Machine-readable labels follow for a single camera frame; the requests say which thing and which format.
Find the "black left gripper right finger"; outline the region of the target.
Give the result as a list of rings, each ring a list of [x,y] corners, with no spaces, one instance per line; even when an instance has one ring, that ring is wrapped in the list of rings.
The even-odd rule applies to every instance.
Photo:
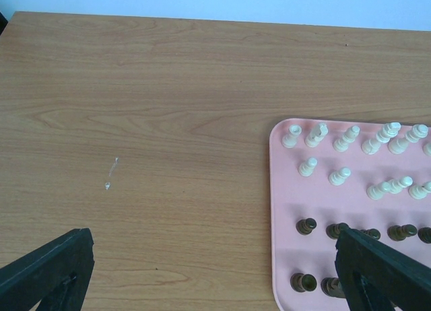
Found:
[[[350,310],[430,309],[430,268],[366,234],[346,228],[335,268]]]

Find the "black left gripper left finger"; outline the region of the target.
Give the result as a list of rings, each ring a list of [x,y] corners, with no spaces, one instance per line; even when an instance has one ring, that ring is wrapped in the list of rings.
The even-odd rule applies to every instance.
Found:
[[[81,310],[94,268],[90,229],[73,229],[1,268],[2,310]]]

